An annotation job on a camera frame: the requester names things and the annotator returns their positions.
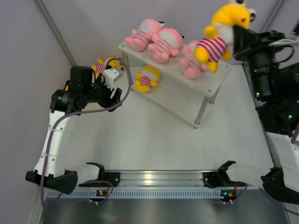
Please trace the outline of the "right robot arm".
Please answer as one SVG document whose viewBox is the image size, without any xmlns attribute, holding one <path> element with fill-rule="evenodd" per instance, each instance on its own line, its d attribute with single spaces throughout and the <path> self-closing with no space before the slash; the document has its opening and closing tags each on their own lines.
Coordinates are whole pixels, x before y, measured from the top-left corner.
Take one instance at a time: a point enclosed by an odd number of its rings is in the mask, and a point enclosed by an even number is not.
<svg viewBox="0 0 299 224">
<path fill-rule="evenodd" d="M 276 53 L 299 47 L 299 34 L 290 37 L 271 30 L 257 33 L 234 26 L 234 58 L 246 62 L 265 133 L 273 142 L 280 165 L 244 166 L 236 161 L 221 165 L 216 176 L 221 186 L 243 182 L 264 190 L 271 198 L 299 203 L 299 65 L 280 68 Z"/>
</svg>

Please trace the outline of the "yellow plush toy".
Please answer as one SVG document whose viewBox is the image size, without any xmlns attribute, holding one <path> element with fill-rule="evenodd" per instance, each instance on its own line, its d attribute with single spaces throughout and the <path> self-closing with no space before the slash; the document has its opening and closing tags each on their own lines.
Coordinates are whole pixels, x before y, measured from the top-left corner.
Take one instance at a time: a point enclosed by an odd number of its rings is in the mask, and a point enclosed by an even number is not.
<svg viewBox="0 0 299 224">
<path fill-rule="evenodd" d="M 151 88 L 157 87 L 157 83 L 160 80 L 161 73 L 159 70 L 146 65 L 135 74 L 135 77 L 135 88 L 141 93 L 147 93 Z"/>
<path fill-rule="evenodd" d="M 108 57 L 105 61 L 102 61 L 101 59 L 97 59 L 97 64 L 93 65 L 92 69 L 94 70 L 96 75 L 99 75 L 106 69 L 107 65 L 111 67 L 116 67 L 117 69 L 124 71 L 124 67 L 121 66 L 120 61 L 113 60 L 113 57 Z"/>
<path fill-rule="evenodd" d="M 194 48 L 195 59 L 215 73 L 220 59 L 229 61 L 229 46 L 234 41 L 234 26 L 249 28 L 256 18 L 256 10 L 246 7 L 244 0 L 229 0 L 213 15 L 211 24 L 203 30 L 204 36 Z"/>
</svg>

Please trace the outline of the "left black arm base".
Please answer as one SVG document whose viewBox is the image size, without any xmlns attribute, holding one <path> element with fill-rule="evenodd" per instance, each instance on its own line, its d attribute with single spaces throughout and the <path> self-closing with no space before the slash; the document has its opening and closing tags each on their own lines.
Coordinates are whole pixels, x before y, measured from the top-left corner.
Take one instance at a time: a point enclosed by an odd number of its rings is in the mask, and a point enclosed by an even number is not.
<svg viewBox="0 0 299 224">
<path fill-rule="evenodd" d="M 120 183 L 121 174 L 119 172 L 106 172 L 104 176 L 99 177 L 97 180 L 87 181 L 80 184 L 80 187 L 117 187 Z"/>
</svg>

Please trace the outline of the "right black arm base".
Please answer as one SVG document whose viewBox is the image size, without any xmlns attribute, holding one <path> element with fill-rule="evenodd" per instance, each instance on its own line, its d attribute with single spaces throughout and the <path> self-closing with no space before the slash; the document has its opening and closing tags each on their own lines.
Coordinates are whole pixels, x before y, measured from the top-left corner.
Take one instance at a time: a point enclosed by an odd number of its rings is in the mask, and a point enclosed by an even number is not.
<svg viewBox="0 0 299 224">
<path fill-rule="evenodd" d="M 211 189 L 216 187 L 233 187 L 234 185 L 225 173 L 204 172 L 202 175 L 204 186 Z"/>
</svg>

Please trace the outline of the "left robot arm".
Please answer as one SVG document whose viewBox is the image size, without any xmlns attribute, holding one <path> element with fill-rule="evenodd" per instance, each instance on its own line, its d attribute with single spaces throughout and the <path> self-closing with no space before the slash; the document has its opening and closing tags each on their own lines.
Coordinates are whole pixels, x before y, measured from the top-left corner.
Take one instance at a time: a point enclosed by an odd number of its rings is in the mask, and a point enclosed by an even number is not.
<svg viewBox="0 0 299 224">
<path fill-rule="evenodd" d="M 88 162 L 76 170 L 66 170 L 70 137 L 81 112 L 88 104 L 97 103 L 114 111 L 113 106 L 120 102 L 122 90 L 114 89 L 114 84 L 122 72 L 107 66 L 96 75 L 91 67 L 74 66 L 70 79 L 63 89 L 56 90 L 51 97 L 50 121 L 46 140 L 38 163 L 26 173 L 29 182 L 45 188 L 70 194 L 76 186 L 101 186 L 107 179 L 103 165 Z"/>
</svg>

